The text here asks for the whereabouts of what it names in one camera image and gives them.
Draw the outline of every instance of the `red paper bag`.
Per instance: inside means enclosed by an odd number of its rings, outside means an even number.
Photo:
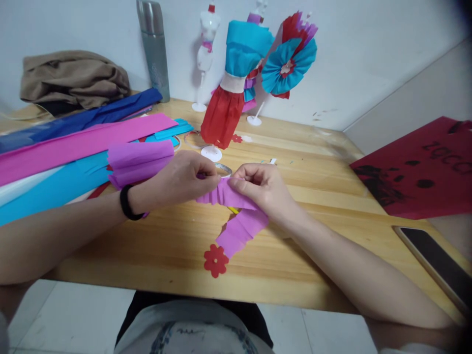
[[[471,127],[441,117],[350,166],[389,215],[472,212]]]

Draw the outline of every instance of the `hand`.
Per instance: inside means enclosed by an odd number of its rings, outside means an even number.
[[[198,179],[197,174],[207,177]],[[220,179],[209,159],[194,151],[180,151],[161,172],[129,190],[130,205],[135,214],[141,214],[184,203],[212,191]]]
[[[229,181],[230,186],[251,198],[275,222],[283,223],[296,215],[305,214],[290,195],[276,166],[244,164],[233,177]]]

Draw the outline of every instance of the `smartphone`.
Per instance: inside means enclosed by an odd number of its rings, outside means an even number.
[[[426,231],[400,226],[393,229],[457,308],[468,314],[472,278]]]

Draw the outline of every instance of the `wooden tabletop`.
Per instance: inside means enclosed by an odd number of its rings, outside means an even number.
[[[204,114],[191,103],[172,99],[154,113],[183,118],[199,128]],[[223,151],[222,164],[277,159],[295,200],[310,215],[382,257],[416,283],[454,320],[462,315],[424,270],[392,226],[423,229],[472,274],[469,262],[427,221],[388,216],[348,164],[361,152],[341,132],[262,118],[259,127],[243,115],[238,135],[252,142]],[[181,149],[191,149],[185,143]],[[105,193],[114,189],[107,188]],[[270,224],[227,265],[217,279],[203,268],[203,254],[221,232],[231,212],[224,206],[194,201],[153,211],[103,234],[64,260],[47,279],[193,295],[247,302],[351,312],[356,310],[306,254],[276,225]]]

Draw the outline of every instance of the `white mannequin stand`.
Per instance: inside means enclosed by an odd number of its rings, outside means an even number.
[[[208,11],[202,11],[200,13],[200,24],[202,26],[202,45],[198,49],[197,53],[197,66],[202,72],[202,80],[200,81],[200,87],[197,90],[197,102],[192,104],[192,109],[195,112],[205,112],[207,110],[206,105],[202,99],[202,89],[205,81],[205,75],[211,68],[213,63],[213,50],[211,49],[213,40],[215,39],[216,31],[220,26],[221,18],[215,14],[215,5],[211,3],[208,7]],[[204,46],[204,43],[209,43],[210,49]]]
[[[259,107],[259,109],[257,110],[257,113],[255,116],[248,116],[246,118],[247,122],[250,124],[250,125],[253,125],[253,126],[259,126],[262,124],[262,120],[259,118],[259,113],[261,112],[261,109],[262,107],[264,106],[264,104],[266,103],[266,101],[264,101],[262,103],[262,105]]]
[[[203,82],[205,81],[205,74],[206,72],[202,71],[202,80],[200,81],[200,87],[197,90],[197,102],[192,103],[192,109],[195,112],[204,112],[207,110],[206,105],[202,103],[202,88],[203,88]]]
[[[218,162],[223,157],[222,152],[215,145],[210,145],[202,149],[202,155],[213,162]]]

